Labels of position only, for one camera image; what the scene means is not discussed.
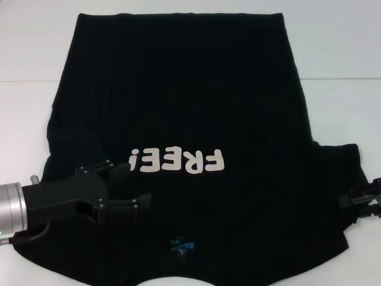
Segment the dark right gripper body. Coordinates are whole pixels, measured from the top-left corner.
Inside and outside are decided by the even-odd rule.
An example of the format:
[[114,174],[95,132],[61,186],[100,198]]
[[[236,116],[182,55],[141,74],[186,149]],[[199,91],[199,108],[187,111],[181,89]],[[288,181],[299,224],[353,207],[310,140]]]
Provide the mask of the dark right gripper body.
[[368,196],[381,197],[381,178],[376,178],[368,186]]

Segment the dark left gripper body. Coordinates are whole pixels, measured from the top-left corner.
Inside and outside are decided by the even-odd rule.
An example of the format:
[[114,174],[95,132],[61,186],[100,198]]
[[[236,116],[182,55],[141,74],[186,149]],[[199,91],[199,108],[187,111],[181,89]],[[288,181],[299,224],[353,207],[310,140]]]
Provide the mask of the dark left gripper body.
[[105,221],[108,191],[93,171],[77,169],[68,179],[24,186],[22,191],[28,229],[82,215],[96,223]]

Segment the black shirt with FREE print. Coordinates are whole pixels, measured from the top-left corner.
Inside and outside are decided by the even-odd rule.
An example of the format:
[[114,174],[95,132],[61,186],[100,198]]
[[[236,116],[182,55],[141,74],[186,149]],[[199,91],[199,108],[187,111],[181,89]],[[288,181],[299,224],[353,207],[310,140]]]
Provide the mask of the black shirt with FREE print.
[[15,246],[92,286],[301,274],[348,248],[339,197],[367,182],[357,145],[312,139],[281,14],[80,14],[47,139],[43,182],[131,162],[110,197],[152,195],[135,222],[65,219]]

